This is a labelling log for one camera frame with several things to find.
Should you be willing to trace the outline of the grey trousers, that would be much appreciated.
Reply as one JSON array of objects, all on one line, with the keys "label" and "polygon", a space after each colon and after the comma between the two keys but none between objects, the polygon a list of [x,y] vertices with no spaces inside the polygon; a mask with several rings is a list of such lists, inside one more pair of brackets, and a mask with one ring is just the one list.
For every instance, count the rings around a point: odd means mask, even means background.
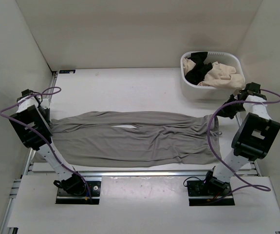
[{"label": "grey trousers", "polygon": [[169,112],[88,112],[52,119],[53,142],[66,161],[90,167],[151,167],[216,162],[218,119]]}]

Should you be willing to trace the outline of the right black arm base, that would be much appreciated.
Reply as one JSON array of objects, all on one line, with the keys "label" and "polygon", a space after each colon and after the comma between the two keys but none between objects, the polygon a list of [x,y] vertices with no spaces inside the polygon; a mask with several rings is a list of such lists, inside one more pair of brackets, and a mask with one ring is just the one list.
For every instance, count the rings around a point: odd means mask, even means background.
[{"label": "right black arm base", "polygon": [[220,186],[209,181],[201,180],[196,176],[184,180],[183,186],[187,188],[190,207],[196,206],[234,206],[235,201],[229,183]]}]

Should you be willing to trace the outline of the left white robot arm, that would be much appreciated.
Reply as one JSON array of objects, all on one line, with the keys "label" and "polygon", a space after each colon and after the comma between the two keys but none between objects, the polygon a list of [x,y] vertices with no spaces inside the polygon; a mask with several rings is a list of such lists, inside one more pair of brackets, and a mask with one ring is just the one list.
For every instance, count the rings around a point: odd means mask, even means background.
[{"label": "left white robot arm", "polygon": [[23,145],[35,150],[58,176],[54,185],[71,195],[83,195],[87,186],[80,174],[58,151],[50,129],[50,102],[46,93],[26,89],[17,99],[17,111],[8,117]]}]

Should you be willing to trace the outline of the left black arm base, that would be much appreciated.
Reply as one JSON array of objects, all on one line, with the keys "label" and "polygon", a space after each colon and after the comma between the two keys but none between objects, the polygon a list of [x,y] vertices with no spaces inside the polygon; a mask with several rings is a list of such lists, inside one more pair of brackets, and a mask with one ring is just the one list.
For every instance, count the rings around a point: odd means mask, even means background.
[{"label": "left black arm base", "polygon": [[56,204],[98,205],[101,180],[87,180],[86,183],[75,177],[67,181],[55,180],[53,184],[57,187]]}]

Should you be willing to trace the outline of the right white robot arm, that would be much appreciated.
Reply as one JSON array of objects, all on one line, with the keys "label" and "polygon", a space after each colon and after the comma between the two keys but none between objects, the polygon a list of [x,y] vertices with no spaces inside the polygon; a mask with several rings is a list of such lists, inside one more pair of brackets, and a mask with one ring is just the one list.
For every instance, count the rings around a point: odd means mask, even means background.
[{"label": "right white robot arm", "polygon": [[208,195],[215,194],[219,189],[225,190],[239,169],[268,154],[280,130],[280,123],[269,116],[267,105],[270,102],[262,92],[259,84],[249,83],[236,96],[231,95],[211,117],[211,120],[216,116],[232,119],[237,113],[246,112],[232,140],[232,150],[206,175],[203,190]]}]

